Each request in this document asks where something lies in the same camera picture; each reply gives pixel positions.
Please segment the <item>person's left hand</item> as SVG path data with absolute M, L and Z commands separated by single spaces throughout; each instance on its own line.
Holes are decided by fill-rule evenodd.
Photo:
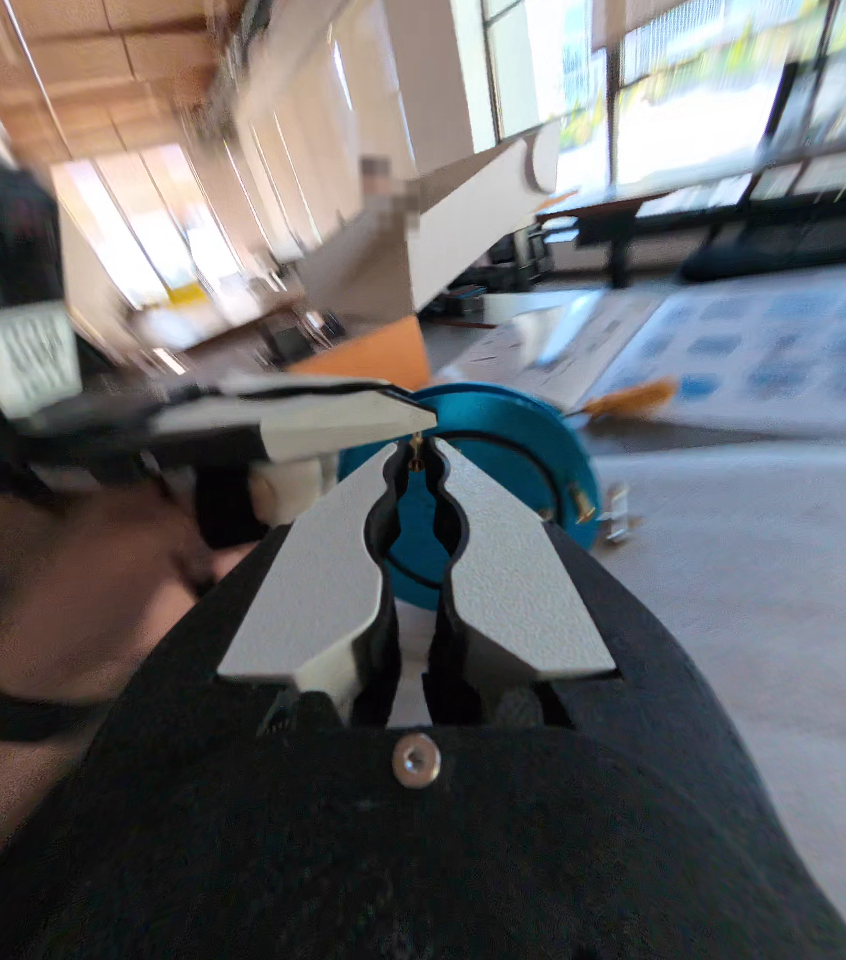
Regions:
M 0 690 L 106 701 L 254 543 L 212 553 L 189 511 L 150 486 L 61 515 L 0 496 Z

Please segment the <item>white foam sheet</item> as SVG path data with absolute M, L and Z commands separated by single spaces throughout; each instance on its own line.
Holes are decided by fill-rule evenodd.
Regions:
M 846 443 L 598 455 L 634 532 L 597 558 L 671 631 L 736 724 L 846 918 Z

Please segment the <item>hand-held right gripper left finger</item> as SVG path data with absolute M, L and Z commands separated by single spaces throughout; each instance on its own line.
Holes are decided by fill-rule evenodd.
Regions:
M 401 670 L 387 555 L 401 533 L 390 442 L 291 524 L 217 668 L 230 682 L 321 693 L 345 724 L 382 726 Z

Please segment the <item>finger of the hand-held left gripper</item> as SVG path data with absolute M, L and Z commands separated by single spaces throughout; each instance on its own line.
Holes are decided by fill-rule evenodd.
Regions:
M 285 400 L 310 395 L 340 396 L 394 388 L 394 384 L 379 378 L 294 373 L 232 373 L 220 378 L 214 387 L 222 396 L 247 400 Z
M 431 409 L 391 390 L 217 396 L 153 418 L 147 449 L 160 463 L 290 463 L 425 433 L 437 423 Z

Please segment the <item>brown wooden side table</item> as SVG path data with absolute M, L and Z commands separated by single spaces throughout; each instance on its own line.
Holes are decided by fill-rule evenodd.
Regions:
M 640 274 L 678 270 L 709 245 L 780 254 L 846 248 L 846 150 L 765 163 L 753 172 L 536 215 L 560 273 L 600 275 L 623 289 Z

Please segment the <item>black wristband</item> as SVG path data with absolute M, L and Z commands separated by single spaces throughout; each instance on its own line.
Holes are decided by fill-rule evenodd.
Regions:
M 79 738 L 113 705 L 112 700 L 32 700 L 0 690 L 0 742 L 34 745 Z

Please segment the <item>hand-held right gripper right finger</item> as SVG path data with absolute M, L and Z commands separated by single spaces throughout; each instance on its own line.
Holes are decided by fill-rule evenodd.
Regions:
M 425 697 L 435 725 L 544 723 L 555 682 L 604 679 L 616 662 L 542 520 L 441 438 L 425 447 L 433 534 L 447 553 Z

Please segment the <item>black padded stool seat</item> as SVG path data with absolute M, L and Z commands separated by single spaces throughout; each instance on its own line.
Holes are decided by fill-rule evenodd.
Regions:
M 743 244 L 709 245 L 686 258 L 676 276 L 681 283 L 708 283 L 844 264 L 846 247 L 776 253 Z

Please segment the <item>large window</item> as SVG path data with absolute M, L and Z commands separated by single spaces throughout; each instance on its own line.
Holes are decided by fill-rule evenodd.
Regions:
M 846 1 L 483 1 L 493 131 L 558 133 L 557 196 L 846 143 Z

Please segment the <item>metal socket wrench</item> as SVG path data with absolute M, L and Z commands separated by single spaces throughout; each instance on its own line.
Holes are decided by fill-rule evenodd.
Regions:
M 625 543 L 642 522 L 630 510 L 629 493 L 629 487 L 624 483 L 614 483 L 605 491 L 598 523 L 601 541 L 608 546 Z

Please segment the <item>yellow handled screwdriver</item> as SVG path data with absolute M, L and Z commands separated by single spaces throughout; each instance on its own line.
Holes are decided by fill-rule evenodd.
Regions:
M 675 378 L 661 378 L 587 400 L 579 413 L 591 420 L 645 419 L 671 402 L 679 391 Z

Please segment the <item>black servo motor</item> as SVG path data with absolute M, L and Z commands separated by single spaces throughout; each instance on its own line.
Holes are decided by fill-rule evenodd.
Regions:
M 267 361 L 278 369 L 288 369 L 317 352 L 313 339 L 294 323 L 282 327 L 265 324 L 260 334 Z

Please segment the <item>small paned window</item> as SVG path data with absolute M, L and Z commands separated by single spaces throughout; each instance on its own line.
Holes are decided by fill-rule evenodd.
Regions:
M 61 209 L 136 308 L 199 282 L 226 313 L 248 283 L 189 157 L 176 143 L 51 166 Z

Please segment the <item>blue round base plate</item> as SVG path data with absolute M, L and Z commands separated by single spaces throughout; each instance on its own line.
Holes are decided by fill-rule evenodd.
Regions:
M 428 436 L 459 450 L 581 547 L 594 545 L 598 523 L 574 525 L 568 486 L 576 483 L 600 501 L 597 476 L 582 441 L 555 407 L 489 383 L 434 386 L 414 397 L 437 414 Z M 435 510 L 426 479 L 409 479 L 399 504 L 401 534 L 387 555 L 396 597 L 428 611 L 437 608 L 449 559 L 432 530 Z

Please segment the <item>orange cardboard box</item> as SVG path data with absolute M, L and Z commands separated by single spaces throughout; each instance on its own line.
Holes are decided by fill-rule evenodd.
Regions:
M 556 190 L 558 151 L 559 126 L 550 122 L 368 196 L 295 264 L 309 310 L 333 313 L 349 335 L 288 370 L 428 386 L 421 311 L 544 207 Z

